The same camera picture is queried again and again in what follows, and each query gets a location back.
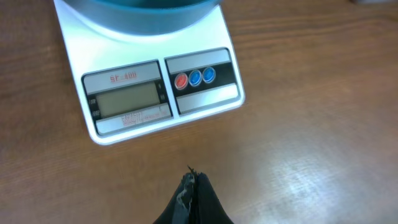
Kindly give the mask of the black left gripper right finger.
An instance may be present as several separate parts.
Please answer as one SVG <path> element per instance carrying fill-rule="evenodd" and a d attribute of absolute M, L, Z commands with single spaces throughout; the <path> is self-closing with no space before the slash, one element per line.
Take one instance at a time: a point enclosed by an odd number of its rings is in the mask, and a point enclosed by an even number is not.
<path fill-rule="evenodd" d="M 195 223 L 199 224 L 233 224 L 223 209 L 208 176 L 200 173 L 197 178 L 197 210 Z"/>

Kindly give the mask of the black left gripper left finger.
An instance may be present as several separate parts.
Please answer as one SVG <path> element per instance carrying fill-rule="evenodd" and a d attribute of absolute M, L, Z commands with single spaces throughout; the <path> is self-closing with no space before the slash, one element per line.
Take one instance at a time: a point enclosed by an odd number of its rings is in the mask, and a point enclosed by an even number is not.
<path fill-rule="evenodd" d="M 177 189 L 164 211 L 155 220 L 155 224 L 189 224 L 192 210 L 196 207 L 197 172 L 188 167 L 189 172 L 183 175 Z"/>

